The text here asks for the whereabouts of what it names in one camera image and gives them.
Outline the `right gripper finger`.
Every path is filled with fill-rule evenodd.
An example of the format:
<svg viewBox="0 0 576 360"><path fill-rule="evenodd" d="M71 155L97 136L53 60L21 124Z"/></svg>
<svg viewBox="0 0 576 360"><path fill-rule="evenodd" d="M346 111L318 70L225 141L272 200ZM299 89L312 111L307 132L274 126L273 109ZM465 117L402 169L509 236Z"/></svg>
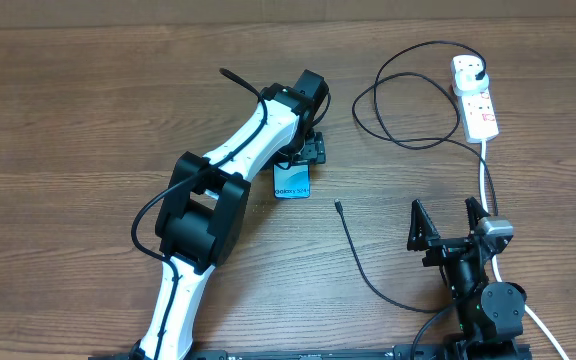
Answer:
<svg viewBox="0 0 576 360"><path fill-rule="evenodd" d="M407 241L409 251L423 251L436 246L441 240L438 230L419 199L411 204L410 230Z"/></svg>
<svg viewBox="0 0 576 360"><path fill-rule="evenodd" d="M483 234L479 223L490 216L483 206L474 198L470 197L465 200L469 228L472 234Z"/></svg>

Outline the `blue screen Galaxy smartphone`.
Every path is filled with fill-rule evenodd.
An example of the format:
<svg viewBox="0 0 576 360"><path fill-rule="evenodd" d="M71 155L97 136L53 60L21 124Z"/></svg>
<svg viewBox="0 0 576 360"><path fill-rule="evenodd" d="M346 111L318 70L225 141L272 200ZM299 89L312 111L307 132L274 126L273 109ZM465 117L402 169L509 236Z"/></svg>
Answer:
<svg viewBox="0 0 576 360"><path fill-rule="evenodd" d="M310 197L308 165L278 163L273 165L274 196L277 199L304 199Z"/></svg>

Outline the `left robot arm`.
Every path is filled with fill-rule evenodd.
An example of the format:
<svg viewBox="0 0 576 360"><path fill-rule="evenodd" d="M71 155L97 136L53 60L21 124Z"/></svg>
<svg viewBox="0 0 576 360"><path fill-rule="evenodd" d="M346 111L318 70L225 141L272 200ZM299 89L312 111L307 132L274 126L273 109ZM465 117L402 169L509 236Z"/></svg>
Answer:
<svg viewBox="0 0 576 360"><path fill-rule="evenodd" d="M146 334L130 359L184 359L209 278L232 252L242 230L251 184L274 172L277 195L309 194L309 168L326 161L315 126L330 105L323 76L304 70L292 86L262 90L222 69L256 98L251 117L228 140L204 155L184 153L169 185L137 213L133 245L162 265L162 280Z"/></svg>

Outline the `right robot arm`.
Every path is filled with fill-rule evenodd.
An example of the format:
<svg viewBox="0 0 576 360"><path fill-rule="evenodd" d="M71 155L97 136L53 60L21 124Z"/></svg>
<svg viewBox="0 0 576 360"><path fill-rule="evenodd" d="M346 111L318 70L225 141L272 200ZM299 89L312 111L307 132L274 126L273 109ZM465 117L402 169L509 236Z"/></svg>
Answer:
<svg viewBox="0 0 576 360"><path fill-rule="evenodd" d="M527 295L513 282L492 282L485 265L507 247L514 227L492 215L473 197L465 200L469 233L443 238L420 200L411 204L407 249L425 253L422 264L437 267L451 292L452 303L429 319L415 336L411 359L530 359L530 347L519 345ZM441 317L455 312L458 333L440 344L418 347L427 329Z"/></svg>

